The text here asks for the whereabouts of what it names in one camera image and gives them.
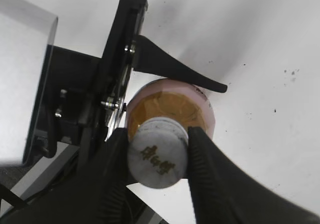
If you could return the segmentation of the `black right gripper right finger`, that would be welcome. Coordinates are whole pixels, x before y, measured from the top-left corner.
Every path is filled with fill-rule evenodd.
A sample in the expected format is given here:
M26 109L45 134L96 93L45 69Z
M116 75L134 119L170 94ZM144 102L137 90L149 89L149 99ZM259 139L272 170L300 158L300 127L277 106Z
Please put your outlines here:
M248 176L200 127L188 128L187 179L197 223L319 223Z

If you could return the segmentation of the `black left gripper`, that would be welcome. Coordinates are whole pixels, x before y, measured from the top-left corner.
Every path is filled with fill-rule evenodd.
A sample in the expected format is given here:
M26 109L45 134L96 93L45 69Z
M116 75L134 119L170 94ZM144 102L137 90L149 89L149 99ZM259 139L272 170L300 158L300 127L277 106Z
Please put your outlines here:
M36 99L24 165L39 156L54 157L60 141L79 147L79 162L87 162L105 139L111 116L122 110L132 65L137 72L227 91L227 85L192 70L139 35L147 7L147 0L119 0L99 58L49 47L49 66L40 80L43 89Z

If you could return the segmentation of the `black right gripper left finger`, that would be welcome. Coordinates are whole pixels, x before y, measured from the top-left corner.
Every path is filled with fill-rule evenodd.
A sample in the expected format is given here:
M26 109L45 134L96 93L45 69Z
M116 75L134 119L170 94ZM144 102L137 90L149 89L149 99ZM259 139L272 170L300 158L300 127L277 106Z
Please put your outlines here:
M1 223L122 223L128 179L127 129L116 129L71 179L0 219Z

